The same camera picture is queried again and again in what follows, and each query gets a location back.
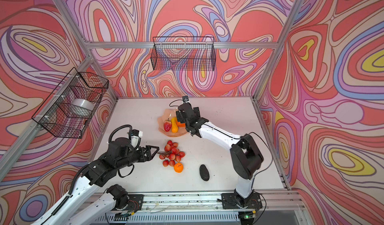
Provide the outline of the large fake orange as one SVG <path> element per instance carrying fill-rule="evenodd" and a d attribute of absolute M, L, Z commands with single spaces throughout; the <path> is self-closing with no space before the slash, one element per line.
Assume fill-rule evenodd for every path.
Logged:
<path fill-rule="evenodd" d="M 177 121 L 177 126 L 178 126 L 178 127 L 185 127 L 185 126 L 186 126 L 186 124 L 185 124 L 185 123 L 181 123 L 181 122 Z"/>

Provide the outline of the yellow fake squash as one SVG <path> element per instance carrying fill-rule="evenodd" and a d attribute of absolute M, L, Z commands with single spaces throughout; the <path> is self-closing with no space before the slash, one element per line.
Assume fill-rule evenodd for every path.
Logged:
<path fill-rule="evenodd" d="M 178 133 L 179 131 L 179 127 L 177 126 L 177 118 L 176 117 L 173 117 L 171 119 L 171 123 L 172 123 L 172 129 L 171 129 L 171 132 L 172 133 Z"/>

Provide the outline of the red fake strawberry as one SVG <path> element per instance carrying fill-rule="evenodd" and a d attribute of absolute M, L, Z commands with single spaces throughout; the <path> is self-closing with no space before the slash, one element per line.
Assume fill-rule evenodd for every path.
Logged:
<path fill-rule="evenodd" d="M 172 129 L 172 123 L 171 123 L 171 121 L 166 120 L 166 121 L 163 123 L 163 127 L 164 127 L 164 131 L 165 131 L 165 132 L 170 132 L 171 129 Z"/>

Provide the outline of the small orange tangerine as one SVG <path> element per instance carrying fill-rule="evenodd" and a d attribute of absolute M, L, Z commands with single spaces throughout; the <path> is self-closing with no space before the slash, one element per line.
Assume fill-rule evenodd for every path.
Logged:
<path fill-rule="evenodd" d="M 176 173 L 181 173 L 183 171 L 183 169 L 184 169 L 184 165 L 182 163 L 176 163 L 174 165 L 174 171 Z"/>

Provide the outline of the dark fake avocado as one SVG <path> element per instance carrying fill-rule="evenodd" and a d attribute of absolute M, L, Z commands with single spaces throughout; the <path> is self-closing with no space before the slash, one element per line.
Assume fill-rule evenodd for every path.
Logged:
<path fill-rule="evenodd" d="M 204 164 L 200 165 L 199 173 L 200 173 L 200 177 L 203 181 L 205 181 L 205 182 L 209 181 L 210 174 L 209 174 L 209 171 L 208 171 L 206 165 L 204 165 Z"/>

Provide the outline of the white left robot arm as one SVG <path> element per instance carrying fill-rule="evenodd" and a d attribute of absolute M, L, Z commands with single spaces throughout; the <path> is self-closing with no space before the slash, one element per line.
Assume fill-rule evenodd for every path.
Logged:
<path fill-rule="evenodd" d="M 108 149 L 98 159 L 83 166 L 73 178 L 69 190 L 34 223 L 36 225 L 90 225 L 96 218 L 113 209 L 127 209 L 131 198 L 120 185 L 113 185 L 103 195 L 79 211 L 81 205 L 115 176 L 123 178 L 120 170 L 135 168 L 136 163 L 151 161 L 160 148 L 140 145 L 143 133 L 131 125 L 112 131 Z"/>

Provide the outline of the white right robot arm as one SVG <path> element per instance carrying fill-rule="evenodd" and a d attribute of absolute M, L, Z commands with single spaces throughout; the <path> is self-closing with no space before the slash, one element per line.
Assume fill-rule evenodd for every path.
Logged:
<path fill-rule="evenodd" d="M 241 136 L 217 127 L 201 117 L 199 108 L 193 108 L 188 100 L 177 107 L 176 117 L 192 136 L 207 139 L 229 151 L 238 181 L 232 193 L 222 194 L 223 208 L 245 209 L 257 201 L 260 194 L 253 189 L 254 181 L 256 175 L 266 169 L 261 169 L 265 159 L 251 133 Z"/>

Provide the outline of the peach scalloped fruit bowl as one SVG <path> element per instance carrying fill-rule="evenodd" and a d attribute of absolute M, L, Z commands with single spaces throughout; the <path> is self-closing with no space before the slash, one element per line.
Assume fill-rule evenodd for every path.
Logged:
<path fill-rule="evenodd" d="M 168 137 L 181 137 L 187 134 L 185 124 L 177 121 L 176 110 L 166 109 L 158 118 L 158 130 Z"/>

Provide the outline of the red strawberry bunch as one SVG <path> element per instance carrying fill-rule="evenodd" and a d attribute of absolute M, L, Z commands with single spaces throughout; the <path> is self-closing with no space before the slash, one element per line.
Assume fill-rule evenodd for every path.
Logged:
<path fill-rule="evenodd" d="M 173 167 L 175 164 L 180 163 L 185 156 L 186 153 L 179 149 L 179 143 L 172 140 L 168 140 L 164 150 L 159 153 L 159 158 L 162 160 L 164 167 Z"/>

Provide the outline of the white tape roll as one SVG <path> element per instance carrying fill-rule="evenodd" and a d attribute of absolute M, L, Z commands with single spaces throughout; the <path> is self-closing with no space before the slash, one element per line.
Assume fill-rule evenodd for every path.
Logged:
<path fill-rule="evenodd" d="M 70 112 L 78 117 L 89 117 L 94 109 L 94 104 L 86 99 L 75 99 L 70 106 Z"/>

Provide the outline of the aluminium horizontal frame bar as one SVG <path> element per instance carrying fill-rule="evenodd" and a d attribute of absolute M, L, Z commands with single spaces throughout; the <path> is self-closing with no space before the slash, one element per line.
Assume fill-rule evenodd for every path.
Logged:
<path fill-rule="evenodd" d="M 154 45 L 169 46 L 177 45 L 181 47 L 206 47 L 213 45 L 217 49 L 238 49 L 238 48 L 265 48 L 276 49 L 277 42 L 86 42 L 88 49 L 97 48 L 129 48 L 129 49 L 147 49 Z"/>

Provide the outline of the metal base rail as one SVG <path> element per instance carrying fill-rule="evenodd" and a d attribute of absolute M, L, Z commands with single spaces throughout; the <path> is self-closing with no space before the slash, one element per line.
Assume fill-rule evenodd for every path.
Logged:
<path fill-rule="evenodd" d="M 112 210 L 96 219 L 102 225 L 310 225 L 296 192 L 260 191 L 238 205 L 229 191 L 131 194 L 127 211 Z"/>

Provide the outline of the aluminium corner frame post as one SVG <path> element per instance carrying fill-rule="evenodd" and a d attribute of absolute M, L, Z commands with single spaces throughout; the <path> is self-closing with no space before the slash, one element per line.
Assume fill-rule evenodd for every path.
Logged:
<path fill-rule="evenodd" d="M 90 48 L 88 48 L 88 41 L 82 35 L 79 26 L 77 25 L 75 19 L 73 18 L 65 0 L 52 0 L 59 10 L 60 14 L 63 17 L 64 23 L 69 27 L 71 32 L 73 33 L 78 45 L 81 50 L 84 52 L 86 56 L 86 65 L 81 65 L 78 68 L 78 71 L 86 71 L 88 68 L 92 67 L 94 72 L 103 78 L 107 78 L 105 73 L 103 72 L 101 66 L 95 59 L 94 55 Z"/>

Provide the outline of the aluminium right frame post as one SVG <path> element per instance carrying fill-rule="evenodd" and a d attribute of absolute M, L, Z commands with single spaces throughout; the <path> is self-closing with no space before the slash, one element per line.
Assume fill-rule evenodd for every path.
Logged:
<path fill-rule="evenodd" d="M 299 12 L 303 7 L 304 3 L 305 3 L 305 0 L 294 0 L 293 6 L 287 16 L 287 20 L 283 25 L 279 39 L 277 41 L 277 47 L 271 53 L 268 63 L 266 64 L 266 66 L 262 71 L 261 78 L 259 79 L 256 91 L 253 95 L 254 101 L 256 101 L 257 97 L 262 94 L 263 88 L 266 86 L 266 83 L 268 82 L 268 77 L 279 58 L 280 52 L 283 50 L 285 40 L 287 39 L 288 34 L 291 28 L 293 27 L 294 22 L 296 21 L 296 18 L 299 15 Z"/>

